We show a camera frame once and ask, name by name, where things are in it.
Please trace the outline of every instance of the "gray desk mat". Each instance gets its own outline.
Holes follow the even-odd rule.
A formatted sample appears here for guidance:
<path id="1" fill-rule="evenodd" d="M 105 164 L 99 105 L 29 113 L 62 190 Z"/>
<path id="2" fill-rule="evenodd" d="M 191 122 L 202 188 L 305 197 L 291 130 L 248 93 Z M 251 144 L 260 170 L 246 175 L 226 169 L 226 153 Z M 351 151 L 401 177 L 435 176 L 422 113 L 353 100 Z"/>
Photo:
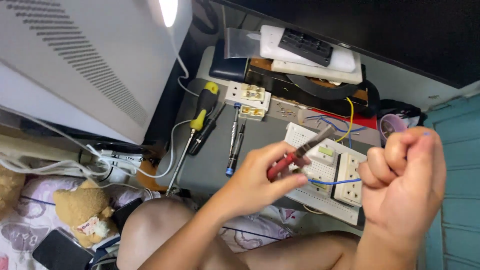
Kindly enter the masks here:
<path id="1" fill-rule="evenodd" d="M 203 79 L 194 79 L 188 85 L 188 89 L 199 92 L 206 82 L 207 81 Z M 223 101 L 227 87 L 219 85 L 219 89 L 221 93 L 223 92 L 223 95 L 220 94 L 218 104 Z M 192 118 L 195 103 L 196 97 L 185 94 L 177 122 Z M 230 148 L 231 127 L 234 114 L 235 109 L 233 106 L 226 105 L 216 122 L 216 129 L 211 133 L 198 155 L 186 156 L 182 169 L 177 177 L 177 186 L 197 192 L 213 194 L 228 181 L 225 170 L 228 163 L 228 151 Z M 239 118 L 239 124 L 242 124 L 244 121 L 244 119 Z M 287 133 L 287 124 L 288 121 L 269 115 L 266 115 L 263 121 L 247 120 L 245 125 L 245 138 L 240 149 L 237 168 L 241 165 L 250 150 L 262 148 L 268 144 L 283 140 Z M 174 134 L 174 164 L 166 176 L 157 178 L 158 184 L 169 184 L 173 171 L 175 170 L 175 165 L 180 158 L 189 136 L 190 128 L 187 123 L 176 128 Z M 332 138 L 340 138 L 340 136 L 334 135 Z M 352 140 L 352 148 L 362 154 L 366 154 L 371 147 L 372 145 Z M 163 173 L 167 169 L 169 162 L 170 153 L 162 159 L 157 174 Z M 301 204 L 286 197 L 277 201 L 276 205 L 303 209 Z"/>

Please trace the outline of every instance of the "hand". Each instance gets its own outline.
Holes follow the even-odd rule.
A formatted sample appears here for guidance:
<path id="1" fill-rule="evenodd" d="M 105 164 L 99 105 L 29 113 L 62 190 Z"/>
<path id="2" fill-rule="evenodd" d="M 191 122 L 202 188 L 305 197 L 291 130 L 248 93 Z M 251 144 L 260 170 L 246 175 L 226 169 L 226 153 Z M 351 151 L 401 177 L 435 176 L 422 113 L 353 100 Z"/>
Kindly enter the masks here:
<path id="1" fill-rule="evenodd" d="M 391 134 L 359 166 L 366 229 L 419 245 L 444 197 L 446 166 L 438 134 L 424 127 Z"/>
<path id="2" fill-rule="evenodd" d="M 304 174 L 289 175 L 273 183 L 268 181 L 266 175 L 275 161 L 295 150 L 293 146 L 281 141 L 250 151 L 240 168 L 209 202 L 222 208 L 221 212 L 227 215 L 226 219 L 230 219 L 258 212 L 291 190 L 303 186 L 308 182 Z M 304 157 L 297 166 L 309 163 L 310 160 Z"/>

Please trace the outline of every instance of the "stuffed toy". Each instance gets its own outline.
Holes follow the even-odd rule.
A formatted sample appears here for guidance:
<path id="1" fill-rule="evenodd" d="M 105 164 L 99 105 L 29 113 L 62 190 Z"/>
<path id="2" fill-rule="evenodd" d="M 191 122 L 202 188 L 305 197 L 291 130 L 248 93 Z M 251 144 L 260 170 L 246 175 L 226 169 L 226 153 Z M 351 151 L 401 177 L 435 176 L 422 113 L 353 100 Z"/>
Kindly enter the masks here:
<path id="1" fill-rule="evenodd" d="M 81 246 L 88 248 L 117 233 L 111 220 L 114 210 L 109 196 L 91 179 L 76 190 L 59 189 L 53 193 L 55 212 L 66 223 Z"/>
<path id="2" fill-rule="evenodd" d="M 0 165 L 0 220 L 18 203 L 24 184 L 25 174 L 10 171 Z"/>

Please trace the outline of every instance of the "red pliers handle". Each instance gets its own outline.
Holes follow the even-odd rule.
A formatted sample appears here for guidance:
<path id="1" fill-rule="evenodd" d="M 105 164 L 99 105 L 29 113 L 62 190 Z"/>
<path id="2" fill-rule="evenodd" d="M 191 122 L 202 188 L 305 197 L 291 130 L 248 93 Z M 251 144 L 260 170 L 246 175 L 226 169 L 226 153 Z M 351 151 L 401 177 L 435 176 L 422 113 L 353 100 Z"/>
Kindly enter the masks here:
<path id="1" fill-rule="evenodd" d="M 282 158 L 279 162 L 275 164 L 272 168 L 267 171 L 267 179 L 272 182 L 278 176 L 278 174 L 283 171 L 285 168 L 294 162 L 297 162 L 299 158 L 295 155 L 295 152 L 288 153 L 286 157 Z"/>

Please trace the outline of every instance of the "black phone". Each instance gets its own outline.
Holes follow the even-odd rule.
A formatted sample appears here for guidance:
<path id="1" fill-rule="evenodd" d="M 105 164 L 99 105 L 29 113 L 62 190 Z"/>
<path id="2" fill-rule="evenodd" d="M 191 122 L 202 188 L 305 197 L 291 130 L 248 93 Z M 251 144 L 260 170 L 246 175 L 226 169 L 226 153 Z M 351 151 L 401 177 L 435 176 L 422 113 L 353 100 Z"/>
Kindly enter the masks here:
<path id="1" fill-rule="evenodd" d="M 123 226 L 125 225 L 127 218 L 142 203 L 143 203 L 142 199 L 136 198 L 135 200 L 120 207 L 117 211 L 113 213 L 112 220 L 113 220 L 113 223 L 115 223 L 115 225 L 117 226 L 120 235 L 121 235 L 121 232 L 123 231 Z"/>
<path id="2" fill-rule="evenodd" d="M 48 270 L 85 270 L 93 253 L 62 229 L 55 229 L 38 244 L 32 257 Z"/>

